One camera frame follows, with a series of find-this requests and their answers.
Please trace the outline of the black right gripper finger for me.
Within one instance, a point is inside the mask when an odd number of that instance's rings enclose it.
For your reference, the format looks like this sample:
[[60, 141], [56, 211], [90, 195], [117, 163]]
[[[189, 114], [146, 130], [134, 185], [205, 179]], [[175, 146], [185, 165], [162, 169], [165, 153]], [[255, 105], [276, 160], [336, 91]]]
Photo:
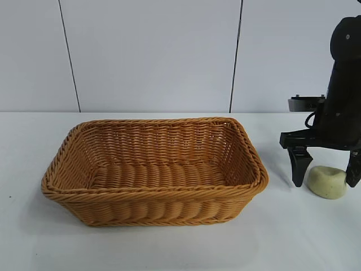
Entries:
[[301, 187], [305, 173], [313, 158], [306, 147], [288, 147], [287, 150], [292, 167], [292, 181], [296, 187]]
[[349, 162], [346, 168], [346, 183], [350, 187], [355, 187], [360, 181], [360, 175], [361, 175], [360, 151], [351, 151]]

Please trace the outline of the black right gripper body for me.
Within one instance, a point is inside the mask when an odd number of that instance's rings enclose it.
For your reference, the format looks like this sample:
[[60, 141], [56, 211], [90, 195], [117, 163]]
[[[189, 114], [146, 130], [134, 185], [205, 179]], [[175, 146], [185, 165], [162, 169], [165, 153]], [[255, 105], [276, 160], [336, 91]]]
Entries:
[[291, 112], [309, 112], [307, 129], [282, 132], [280, 145], [288, 147], [325, 147], [356, 149], [360, 144], [360, 82], [331, 84], [326, 96], [295, 95], [289, 100]]

